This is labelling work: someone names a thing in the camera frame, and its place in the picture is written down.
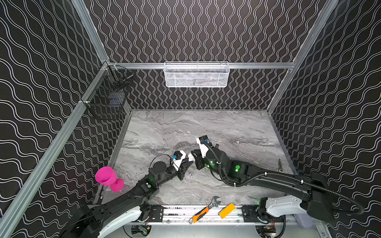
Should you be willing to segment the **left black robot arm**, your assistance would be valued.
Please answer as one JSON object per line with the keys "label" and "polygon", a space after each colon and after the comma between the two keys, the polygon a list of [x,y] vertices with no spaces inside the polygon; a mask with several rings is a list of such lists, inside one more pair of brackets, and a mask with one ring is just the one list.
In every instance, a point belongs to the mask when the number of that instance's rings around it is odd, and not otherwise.
{"label": "left black robot arm", "polygon": [[159,187],[178,177],[183,179],[193,161],[184,161],[177,170],[165,162],[156,162],[148,174],[127,193],[102,205],[83,205],[61,229],[60,238],[104,238],[121,226],[148,216],[148,201]]}

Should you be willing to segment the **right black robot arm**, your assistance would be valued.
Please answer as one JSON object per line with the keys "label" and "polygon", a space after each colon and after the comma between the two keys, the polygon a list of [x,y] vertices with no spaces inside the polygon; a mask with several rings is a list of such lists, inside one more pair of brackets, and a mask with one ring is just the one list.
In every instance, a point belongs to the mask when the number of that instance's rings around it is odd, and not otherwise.
{"label": "right black robot arm", "polygon": [[191,151],[198,170],[208,168],[218,180],[228,186],[259,186],[285,193],[282,198],[262,198],[258,214],[263,220],[286,214],[307,213],[321,220],[332,221],[334,191],[328,188],[322,175],[291,175],[260,168],[239,160],[231,160],[217,146],[200,145]]}

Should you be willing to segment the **white earbud charging case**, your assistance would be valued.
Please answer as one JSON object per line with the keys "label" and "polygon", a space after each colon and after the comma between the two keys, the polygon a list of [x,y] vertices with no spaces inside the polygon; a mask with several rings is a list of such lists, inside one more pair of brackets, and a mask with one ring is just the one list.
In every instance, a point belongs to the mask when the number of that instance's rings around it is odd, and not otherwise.
{"label": "white earbud charging case", "polygon": [[194,162],[195,161],[195,158],[194,158],[194,156],[193,156],[193,154],[188,154],[188,161],[189,162]]}

